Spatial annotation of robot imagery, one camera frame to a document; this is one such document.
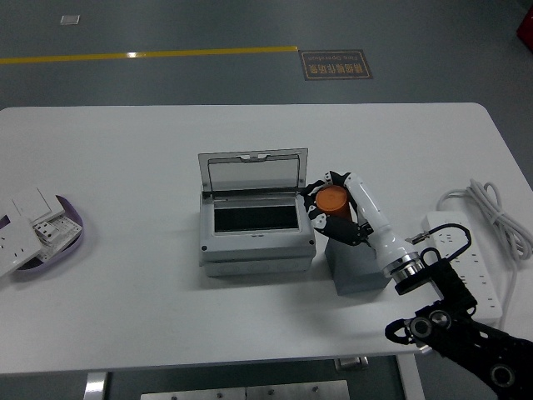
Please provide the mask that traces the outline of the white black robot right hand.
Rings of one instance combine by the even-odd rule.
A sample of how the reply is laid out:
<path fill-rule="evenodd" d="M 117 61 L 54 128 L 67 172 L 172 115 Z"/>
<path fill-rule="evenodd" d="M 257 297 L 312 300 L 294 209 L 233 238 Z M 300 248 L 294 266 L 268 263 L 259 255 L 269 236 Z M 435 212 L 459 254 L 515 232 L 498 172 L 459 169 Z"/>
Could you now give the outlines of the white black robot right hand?
<path fill-rule="evenodd" d="M 339 187 L 347 194 L 348 204 L 353 206 L 357 215 L 356 222 L 335 216 L 318 204 L 319 192 L 333 187 Z M 327 172 L 322 180 L 303 188 L 300 195 L 316 231 L 349 246 L 366 243 L 376 251 L 378 269 L 386 277 L 400 281 L 422 270 L 419 253 L 412 244 L 393 232 L 381 207 L 355 173 Z"/>

